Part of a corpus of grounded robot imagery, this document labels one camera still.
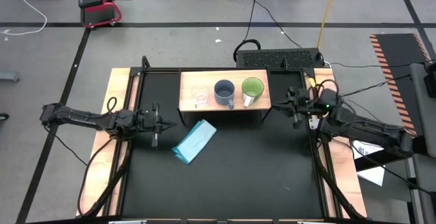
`glass cup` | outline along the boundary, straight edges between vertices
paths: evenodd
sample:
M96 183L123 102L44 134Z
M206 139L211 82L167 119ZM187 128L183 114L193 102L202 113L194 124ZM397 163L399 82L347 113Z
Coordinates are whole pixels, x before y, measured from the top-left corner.
M192 96L195 98L196 108L203 108L207 106L207 97L209 95L209 89L205 84L196 84L191 90Z

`blue cloth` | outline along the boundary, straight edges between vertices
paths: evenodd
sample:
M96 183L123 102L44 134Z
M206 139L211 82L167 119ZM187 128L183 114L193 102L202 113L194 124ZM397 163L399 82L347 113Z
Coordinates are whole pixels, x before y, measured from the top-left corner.
M217 129L206 120L198 121L185 139L173 148L172 151L176 153L176 157L181 161L190 164L216 131Z

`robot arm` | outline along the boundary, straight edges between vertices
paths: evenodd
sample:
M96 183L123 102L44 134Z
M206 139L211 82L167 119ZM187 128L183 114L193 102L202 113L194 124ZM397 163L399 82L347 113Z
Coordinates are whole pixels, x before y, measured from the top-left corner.
M303 122L304 115L323 116L317 120L317 124L311 126L316 129L321 142L343 136L381 146L399 157L411 156L412 139L404 128L358 116L353 108L344 105L347 104L330 89L324 89L317 99L310 99L308 90L290 87L287 99L272 107L287 116L293 116L294 126Z
M42 107L40 120L43 126L71 124L106 131L111 138L128 140L136 133L153 133L152 146L157 146L157 137L176 123L164 121L159 115L159 105L153 104L153 114L130 110L119 110L105 114L94 114L68 108L60 103Z

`white paper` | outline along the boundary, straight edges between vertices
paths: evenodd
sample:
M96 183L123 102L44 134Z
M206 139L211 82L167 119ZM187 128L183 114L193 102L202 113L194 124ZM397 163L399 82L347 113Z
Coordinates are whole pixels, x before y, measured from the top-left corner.
M371 153L375 153L377 151L383 150L383 148L379 146L372 146L370 144L363 144L360 141L353 141L353 145L364 155L368 155ZM354 159L360 158L362 155L353 148L354 151ZM383 185L383 177L384 177L384 168L382 167L374 167L369 170L363 170L361 172L357 172L357 175L362 177L363 179L369 180L379 186Z

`concrete floor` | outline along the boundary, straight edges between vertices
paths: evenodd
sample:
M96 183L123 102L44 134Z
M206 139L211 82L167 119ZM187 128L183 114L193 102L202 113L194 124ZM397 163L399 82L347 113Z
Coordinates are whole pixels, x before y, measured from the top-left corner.
M279 22L321 22L327 0L258 0ZM422 22L436 22L434 0L411 0ZM49 22L79 22L77 0L29 0ZM251 0L135 0L117 3L123 22L247 22ZM2 22L41 22L41 17L21 0L0 0ZM253 21L270 22L269 15L255 7ZM334 0L328 22L412 23L403 0ZM10 28L11 32L30 29ZM246 28L105 28L92 31L83 54L67 105L101 110L110 70L139 66L146 55L153 67L233 67L233 49ZM285 28L303 47L314 47L318 28ZM0 39L0 70L19 71L19 83L0 82L0 108L11 118L0 128L0 221L13 223L41 153L46 132L38 118L44 104L60 99L76 55L83 28L48 27L40 33ZM425 29L436 42L436 29ZM329 62L376 65L370 34L415 33L416 29L325 29L321 51ZM251 28L267 48L294 48L275 27ZM380 69L334 67L342 93L384 81ZM400 124L388 89L383 86L351 97L387 123ZM365 111L356 111L368 116ZM94 131L64 125L58 135L83 159L91 153ZM27 221L72 218L84 167L60 143L55 142ZM374 186L362 182L368 215L378 221L407 223L404 199L369 194ZM392 214L380 210L391 210Z

